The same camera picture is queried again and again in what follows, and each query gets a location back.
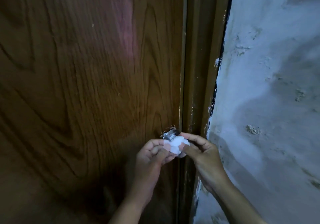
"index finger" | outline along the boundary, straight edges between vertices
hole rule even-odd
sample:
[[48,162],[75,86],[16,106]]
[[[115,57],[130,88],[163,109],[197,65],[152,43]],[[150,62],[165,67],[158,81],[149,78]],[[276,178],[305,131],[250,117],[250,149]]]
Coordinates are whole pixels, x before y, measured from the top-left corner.
[[199,145],[199,147],[203,151],[208,150],[209,148],[212,147],[212,143],[201,136],[193,135],[189,133],[180,133],[180,136],[183,136],[185,139],[188,139],[190,141],[194,141]]
[[146,149],[148,151],[151,151],[155,146],[163,146],[164,140],[163,139],[153,139],[149,140],[142,149]]

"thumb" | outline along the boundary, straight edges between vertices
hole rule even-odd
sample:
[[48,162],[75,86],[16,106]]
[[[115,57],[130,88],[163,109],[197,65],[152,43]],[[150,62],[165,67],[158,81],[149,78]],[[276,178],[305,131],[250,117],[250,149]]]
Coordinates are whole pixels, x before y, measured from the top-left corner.
[[189,157],[191,157],[194,161],[197,159],[201,151],[199,149],[195,149],[190,145],[185,145],[182,149],[182,151],[187,154]]
[[155,156],[154,161],[156,163],[159,163],[161,165],[162,161],[165,160],[165,158],[169,155],[169,152],[162,148],[158,154]]

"painted wall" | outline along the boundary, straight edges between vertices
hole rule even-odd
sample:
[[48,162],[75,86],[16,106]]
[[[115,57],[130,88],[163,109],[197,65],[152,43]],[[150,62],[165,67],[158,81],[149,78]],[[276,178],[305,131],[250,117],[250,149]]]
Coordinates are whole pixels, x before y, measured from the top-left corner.
[[[209,139],[269,223],[320,223],[320,0],[232,0]],[[202,190],[196,224],[228,223]]]

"person's left hand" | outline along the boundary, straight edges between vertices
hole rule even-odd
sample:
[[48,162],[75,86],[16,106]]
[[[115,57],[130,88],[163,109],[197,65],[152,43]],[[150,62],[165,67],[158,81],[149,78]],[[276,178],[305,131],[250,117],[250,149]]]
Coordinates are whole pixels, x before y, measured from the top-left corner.
[[129,196],[143,209],[151,200],[161,166],[172,161],[176,154],[169,152],[165,140],[150,140],[136,157],[134,181]]

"person's right hand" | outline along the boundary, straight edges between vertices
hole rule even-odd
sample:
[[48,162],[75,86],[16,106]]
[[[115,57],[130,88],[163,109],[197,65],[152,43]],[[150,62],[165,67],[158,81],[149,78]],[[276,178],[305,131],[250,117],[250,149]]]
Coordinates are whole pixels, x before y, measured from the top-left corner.
[[202,184],[210,193],[229,181],[216,145],[201,136],[188,133],[181,133],[180,136],[197,144],[197,146],[183,144],[182,151],[193,159]]

